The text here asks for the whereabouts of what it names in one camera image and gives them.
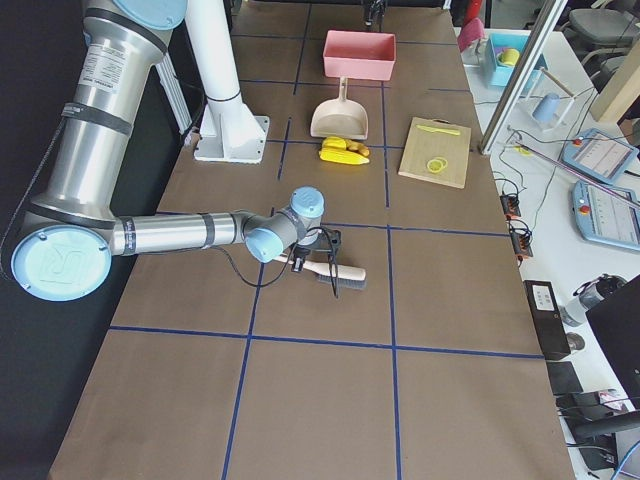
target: wooden block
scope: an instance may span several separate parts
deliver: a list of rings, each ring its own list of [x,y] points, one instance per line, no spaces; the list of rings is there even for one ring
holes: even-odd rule
[[[452,135],[442,131],[425,131],[419,126],[460,133]],[[470,139],[471,129],[467,127],[413,117],[398,175],[464,188]],[[447,167],[439,173],[432,173],[428,170],[427,163],[436,157],[446,159]]]

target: blue tape line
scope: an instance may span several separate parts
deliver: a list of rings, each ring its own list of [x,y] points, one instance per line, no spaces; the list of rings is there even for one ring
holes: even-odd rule
[[[260,264],[260,273],[258,274],[258,285],[262,283],[264,275],[264,263]],[[231,427],[229,427],[229,439],[227,440],[227,450],[224,455],[224,465],[222,467],[221,480],[226,480],[229,473],[229,462],[231,460],[231,450],[233,449],[233,439],[236,433],[236,423],[238,421],[238,412],[240,411],[240,400],[242,398],[242,388],[244,387],[244,377],[247,372],[247,363],[249,362],[249,351],[251,349],[251,338],[253,335],[253,326],[256,321],[256,311],[258,308],[258,299],[260,298],[260,287],[256,288],[256,294],[253,299],[253,308],[251,310],[251,322],[249,322],[249,331],[247,332],[247,343],[244,348],[242,357],[242,368],[240,370],[240,379],[238,380],[238,389],[236,391],[236,401],[233,405],[233,416],[231,417]]]
[[[313,8],[313,4],[309,4],[309,9],[307,10],[307,22],[304,25],[304,38],[302,39],[302,47],[300,48],[300,58],[298,58],[298,68],[296,70],[296,83],[293,86],[293,94],[295,95],[298,91],[298,81],[300,80],[300,68],[302,67],[302,56],[304,55],[304,47],[307,44],[307,31],[309,30],[309,21],[311,20],[311,9]]]
[[[413,347],[409,345],[398,345],[396,348],[397,350],[407,352],[428,352],[445,353],[449,355],[475,355],[480,357],[525,358],[531,360],[544,360],[544,355],[535,353],[491,352],[483,350],[460,350],[454,348]]]
[[[225,332],[208,332],[204,330],[180,330],[174,328],[157,328],[157,327],[136,327],[127,325],[112,325],[109,330],[124,332],[142,332],[142,333],[158,333],[164,335],[187,335],[200,337],[218,337],[218,338],[237,338],[246,340],[247,335],[243,333],[225,333]],[[252,340],[260,340],[265,342],[283,342],[283,343],[308,343],[314,345],[334,345],[337,347],[355,347],[355,348],[375,348],[379,350],[391,350],[393,345],[384,343],[366,343],[366,342],[348,342],[342,340],[320,340],[314,338],[296,338],[296,337],[275,337],[269,335],[251,335]],[[428,353],[445,353],[452,355],[478,355],[486,357],[507,357],[507,358],[531,358],[542,359],[543,355],[528,353],[509,353],[509,352],[492,352],[483,350],[463,350],[451,348],[436,347],[420,347],[414,345],[396,345],[396,350],[428,352]]]
[[[282,154],[280,154],[280,166],[278,167],[278,175],[276,179],[280,181],[282,178],[282,170],[284,169],[284,156],[287,153],[287,144],[289,139],[289,129],[291,128],[291,117],[287,120],[287,129],[284,132],[284,145],[282,146]]]
[[[474,232],[466,230],[447,230],[442,228],[423,228],[423,227],[394,227],[389,226],[391,230],[405,231],[405,232],[429,232],[429,233],[446,233],[449,235],[474,235],[478,237],[509,237],[508,233],[498,232]]]
[[[355,347],[355,348],[375,348],[379,350],[390,350],[391,345],[383,343],[361,343],[348,342],[341,340],[320,340],[314,338],[296,338],[296,337],[272,337],[269,335],[253,335],[253,340],[262,340],[266,342],[283,342],[283,343],[306,343],[311,345],[332,345],[336,347]]]
[[[418,40],[398,40],[396,44],[404,44],[404,45],[437,45],[439,47],[456,47],[458,48],[457,43],[444,43],[444,42],[420,42]]]
[[[389,268],[389,313],[391,318],[391,365],[393,371],[393,415],[396,433],[396,478],[402,480],[402,444],[400,437],[400,394],[398,388],[398,355],[396,351],[396,311],[393,290],[393,253],[391,229],[387,225],[387,262]]]
[[[241,333],[224,333],[224,332],[206,332],[200,330],[179,330],[174,328],[153,328],[153,327],[134,327],[125,325],[111,325],[109,330],[119,330],[123,332],[144,332],[144,333],[161,333],[171,335],[191,335],[199,337],[221,337],[221,338],[247,338]]]
[[[318,83],[318,82],[300,82],[300,81],[291,81],[291,80],[262,80],[259,78],[241,78],[238,79],[239,82],[241,83],[275,83],[275,84],[279,84],[279,85],[305,85],[308,87],[326,87],[331,88],[331,89],[335,89],[336,85],[335,83]],[[355,83],[357,82],[357,80],[354,80],[354,82],[349,82],[349,88],[351,87],[357,87],[357,88],[380,88],[377,85],[364,85],[361,83]]]
[[[380,82],[380,95],[382,97],[382,145],[384,155],[384,194],[385,194],[385,207],[390,206],[389,195],[389,162],[387,161],[387,115],[384,102],[384,82]]]
[[[288,135],[289,132],[289,125],[287,124],[287,133],[285,135]],[[297,142],[284,142],[285,146],[288,143],[297,143]],[[281,155],[280,158],[280,169],[278,170],[278,180],[280,180],[281,178],[281,173],[282,173],[282,169],[283,169],[283,165],[284,165],[284,149],[283,149],[283,153]],[[166,211],[159,211],[157,212],[158,214],[161,215],[183,215],[182,212],[166,212]],[[467,231],[467,230],[448,230],[446,228],[429,228],[429,227],[401,227],[398,225],[369,225],[369,224],[365,224],[365,223],[343,223],[343,222],[322,222],[323,225],[329,225],[329,226],[334,226],[334,227],[347,227],[347,228],[376,228],[378,230],[386,230],[387,228],[391,229],[391,230],[397,230],[397,231],[405,231],[405,232],[428,232],[428,233],[445,233],[445,234],[449,234],[449,235],[471,235],[471,236],[477,236],[477,237],[498,237],[498,238],[502,238],[502,237],[509,237],[508,233],[499,233],[499,232],[475,232],[475,231]]]
[[[304,37],[287,37],[279,35],[267,35],[267,34],[251,34],[251,33],[232,33],[231,38],[271,38],[274,40],[304,40]]]

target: gray chair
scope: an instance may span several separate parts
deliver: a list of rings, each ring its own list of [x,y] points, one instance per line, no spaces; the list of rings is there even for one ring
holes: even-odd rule
[[[596,55],[628,53],[633,40],[640,34],[633,5],[622,4],[620,10],[614,10],[605,8],[609,3],[605,2],[600,8],[571,10],[569,21],[561,28],[561,31],[571,29],[590,45],[591,51],[582,59],[582,65]]]

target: blue box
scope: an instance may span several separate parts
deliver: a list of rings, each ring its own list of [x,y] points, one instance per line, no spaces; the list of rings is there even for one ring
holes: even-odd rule
[[[487,41],[487,45],[484,49],[483,62],[484,77],[487,85],[493,85],[496,87],[504,87],[507,85],[514,67],[502,65],[498,62],[497,57],[505,48],[515,48],[522,55],[524,46],[528,39],[529,37],[527,35],[512,35],[507,33],[489,34],[489,40]],[[533,72],[531,72],[531,75],[524,86],[525,93],[531,89],[535,81],[541,75],[541,68],[547,68],[547,62],[544,59],[544,55],[540,55]]]

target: white desk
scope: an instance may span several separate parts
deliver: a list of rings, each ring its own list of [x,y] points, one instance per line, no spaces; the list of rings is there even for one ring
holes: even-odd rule
[[[515,30],[489,30],[487,35],[494,31],[520,35],[528,33]],[[551,34],[544,49],[544,56],[549,71],[571,91],[579,93],[592,87],[587,74],[561,33],[553,32]],[[466,66],[465,69],[474,95],[480,125],[484,130],[495,110],[496,103],[502,94],[502,89],[487,87],[482,76],[481,67],[472,66],[478,62],[473,49],[463,52],[463,62],[465,65],[471,65]],[[569,130],[578,119],[582,107],[586,104],[582,110],[582,115],[584,115],[594,95],[594,90],[581,95],[565,118],[564,125],[559,126],[552,132],[543,133],[535,121],[522,108],[521,103],[516,106],[507,124],[515,129],[529,132],[540,140],[565,139],[569,136]],[[578,133],[579,125],[580,121],[573,127],[572,135]],[[621,135],[620,129],[616,124],[596,123],[590,114],[587,114],[581,131],[596,126],[613,136]],[[627,280],[639,275],[639,253],[601,246],[587,242],[581,237],[573,220],[570,201],[570,191],[577,179],[564,170],[556,170],[534,226],[535,212],[542,202],[545,187],[554,167],[549,162],[535,156],[523,156],[513,148],[506,148],[505,150],[504,145],[510,135],[511,133],[507,129],[500,132],[498,141],[492,148],[491,165],[495,171],[501,172],[506,178],[522,187],[520,176],[500,160],[499,157],[502,156],[506,163],[522,173],[524,179],[526,190],[520,194],[520,209],[522,219],[530,227],[534,227],[532,243],[534,257],[523,262],[520,268],[522,279],[550,281],[558,303],[564,305],[572,298],[572,293],[578,286],[588,280],[597,278],[602,273],[620,275]],[[522,137],[522,140],[524,144],[552,158],[558,157],[562,147],[560,142],[542,144],[526,135]],[[632,164],[631,169],[640,171],[639,164],[637,162]],[[498,182],[499,189],[501,189],[502,183]],[[632,188],[637,193],[640,193],[640,179],[633,178],[630,175],[623,175],[618,185]],[[511,192],[513,189],[506,185],[505,191]],[[586,342],[585,350],[574,353],[566,359],[571,360],[574,364],[584,390],[594,391],[616,388],[622,391],[622,387],[602,354],[589,325],[584,324],[577,328],[565,327],[565,330],[578,333]],[[564,422],[562,423],[565,433],[568,435],[567,438],[570,439],[570,433],[566,430]],[[576,471],[576,478],[580,480],[591,479],[592,477],[587,475],[588,470],[577,449],[569,450]],[[601,478],[608,478],[611,475],[611,470],[600,473],[602,474],[600,475]]]

